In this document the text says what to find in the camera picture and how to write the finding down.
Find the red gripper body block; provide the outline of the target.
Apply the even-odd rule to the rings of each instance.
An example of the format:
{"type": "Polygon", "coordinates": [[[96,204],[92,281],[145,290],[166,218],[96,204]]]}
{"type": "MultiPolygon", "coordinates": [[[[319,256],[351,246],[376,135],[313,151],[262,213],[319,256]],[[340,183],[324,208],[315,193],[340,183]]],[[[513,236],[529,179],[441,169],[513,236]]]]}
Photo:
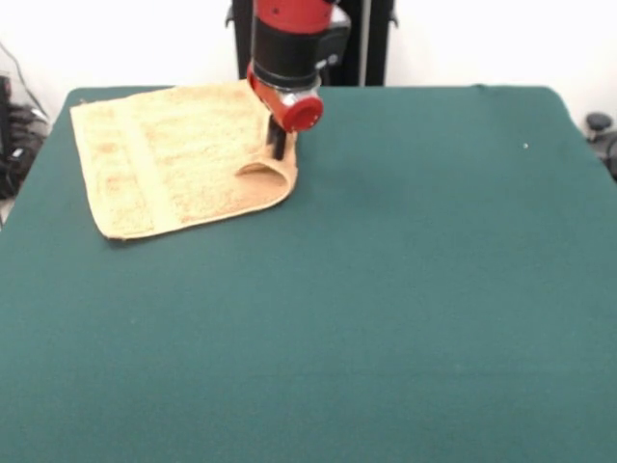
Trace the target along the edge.
{"type": "Polygon", "coordinates": [[[282,89],[266,84],[255,74],[255,65],[247,69],[247,81],[260,102],[269,110],[274,127],[287,133],[312,129],[321,119],[324,103],[316,85],[305,89],[282,89]]]}

